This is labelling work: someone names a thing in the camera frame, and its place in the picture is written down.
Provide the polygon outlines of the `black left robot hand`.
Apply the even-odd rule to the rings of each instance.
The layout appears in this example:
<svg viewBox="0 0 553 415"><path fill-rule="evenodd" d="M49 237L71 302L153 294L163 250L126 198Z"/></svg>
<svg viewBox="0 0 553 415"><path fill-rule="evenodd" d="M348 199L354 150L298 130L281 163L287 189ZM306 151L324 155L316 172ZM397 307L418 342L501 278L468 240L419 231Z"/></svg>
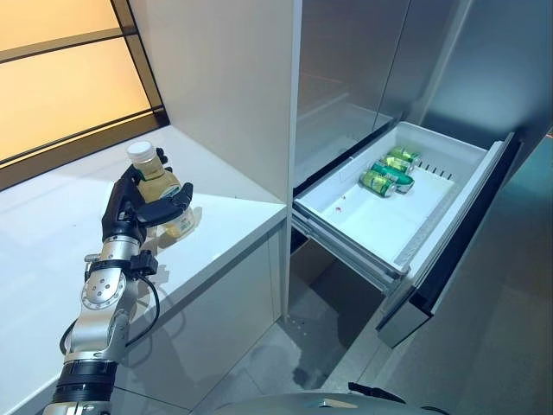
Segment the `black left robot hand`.
<svg viewBox="0 0 553 415"><path fill-rule="evenodd" d="M164 150L148 141L131 144L126 153L131 166L113 184L102 239L122 235L144 242L146 229L158 225L172 239L184 236L194 226L193 184L180 183L164 166Z"/></svg>

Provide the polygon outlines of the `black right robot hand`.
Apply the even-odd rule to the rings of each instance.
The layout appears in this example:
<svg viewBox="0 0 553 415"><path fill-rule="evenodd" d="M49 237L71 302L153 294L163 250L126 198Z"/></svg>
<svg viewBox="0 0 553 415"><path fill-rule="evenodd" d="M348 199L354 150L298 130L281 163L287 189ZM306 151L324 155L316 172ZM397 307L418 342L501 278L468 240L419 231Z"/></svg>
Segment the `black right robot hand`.
<svg viewBox="0 0 553 415"><path fill-rule="evenodd" d="M405 404L405 400L400 398L394 393L387 392L379 387L364 386L356 382L349 382L347 384L348 390L356 393L361 393L368 397L385 399L393 402Z"/></svg>

